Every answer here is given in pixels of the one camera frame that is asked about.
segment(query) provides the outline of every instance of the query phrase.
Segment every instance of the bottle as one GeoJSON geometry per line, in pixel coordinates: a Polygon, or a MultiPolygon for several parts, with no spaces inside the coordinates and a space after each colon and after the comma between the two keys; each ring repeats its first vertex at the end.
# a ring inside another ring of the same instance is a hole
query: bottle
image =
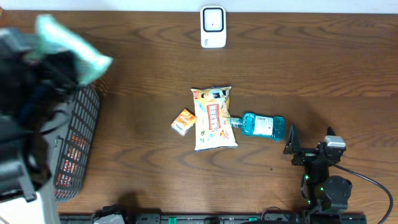
{"type": "Polygon", "coordinates": [[[231,118],[231,126],[241,128],[242,134],[281,141],[285,137],[285,119],[281,116],[259,116],[245,113],[243,118],[231,118]]]}

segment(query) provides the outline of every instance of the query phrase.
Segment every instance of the white snack bag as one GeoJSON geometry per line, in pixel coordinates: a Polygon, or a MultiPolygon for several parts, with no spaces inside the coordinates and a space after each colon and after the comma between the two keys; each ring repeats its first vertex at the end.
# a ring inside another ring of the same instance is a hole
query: white snack bag
{"type": "Polygon", "coordinates": [[[191,89],[195,103],[195,151],[217,147],[237,147],[230,123],[229,90],[231,87],[191,89]]]}

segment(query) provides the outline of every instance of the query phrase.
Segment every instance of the small orange package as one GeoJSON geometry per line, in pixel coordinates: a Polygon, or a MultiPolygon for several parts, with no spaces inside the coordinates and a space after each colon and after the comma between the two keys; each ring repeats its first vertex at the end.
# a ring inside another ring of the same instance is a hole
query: small orange package
{"type": "Polygon", "coordinates": [[[187,109],[184,109],[173,121],[172,128],[182,136],[185,136],[196,121],[197,117],[191,114],[187,109]]]}

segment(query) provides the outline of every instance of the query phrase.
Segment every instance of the white electronic device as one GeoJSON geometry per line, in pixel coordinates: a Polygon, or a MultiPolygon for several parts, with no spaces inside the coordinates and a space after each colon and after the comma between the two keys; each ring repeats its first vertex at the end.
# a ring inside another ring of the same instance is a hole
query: white electronic device
{"type": "Polygon", "coordinates": [[[221,6],[205,6],[200,11],[200,42],[204,48],[226,44],[226,13],[221,6]]]}

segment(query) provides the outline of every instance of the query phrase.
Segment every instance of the wooden table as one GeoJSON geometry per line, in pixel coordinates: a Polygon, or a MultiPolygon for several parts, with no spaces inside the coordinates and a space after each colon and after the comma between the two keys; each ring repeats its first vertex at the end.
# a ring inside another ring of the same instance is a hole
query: wooden table
{"type": "MultiPolygon", "coordinates": [[[[32,31],[40,12],[6,11],[0,25],[32,31]]],[[[326,128],[343,136],[340,165],[380,181],[398,198],[398,16],[230,13],[225,48],[200,46],[199,13],[54,12],[114,62],[81,194],[58,206],[86,213],[122,203],[132,211],[261,212],[306,206],[303,167],[285,141],[249,138],[195,153],[195,135],[170,128],[191,87],[231,85],[230,112],[282,115],[304,146],[326,128]]],[[[349,212],[378,222],[388,207],[375,185],[353,183],[349,212]]],[[[398,222],[393,210],[388,223],[398,222]]]]}

